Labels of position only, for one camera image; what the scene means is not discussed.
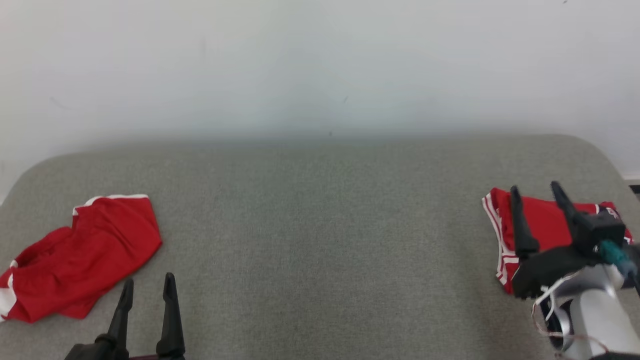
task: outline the wall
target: wall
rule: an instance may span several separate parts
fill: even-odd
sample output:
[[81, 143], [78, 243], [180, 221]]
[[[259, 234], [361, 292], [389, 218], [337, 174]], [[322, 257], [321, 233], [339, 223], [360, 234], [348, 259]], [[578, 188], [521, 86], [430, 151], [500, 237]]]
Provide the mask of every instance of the wall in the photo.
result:
[[0, 198], [138, 137], [570, 133], [640, 177], [637, 0], [3, 0]]

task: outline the gray fabric tabletop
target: gray fabric tabletop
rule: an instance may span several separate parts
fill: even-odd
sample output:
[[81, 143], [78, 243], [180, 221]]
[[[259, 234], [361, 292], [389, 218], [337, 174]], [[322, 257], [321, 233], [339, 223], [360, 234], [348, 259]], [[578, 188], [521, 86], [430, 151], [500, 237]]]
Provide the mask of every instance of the gray fabric tabletop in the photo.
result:
[[[163, 145], [74, 154], [27, 171], [0, 206], [0, 264], [96, 195], [146, 193], [163, 246], [133, 275], [132, 356], [160, 337], [176, 276], [187, 359], [552, 359], [530, 301], [495, 278], [481, 197], [517, 184], [640, 203], [594, 146], [567, 136]], [[122, 283], [84, 320], [0, 323], [0, 359], [63, 359], [108, 328]], [[634, 323], [640, 301], [623, 291]]]

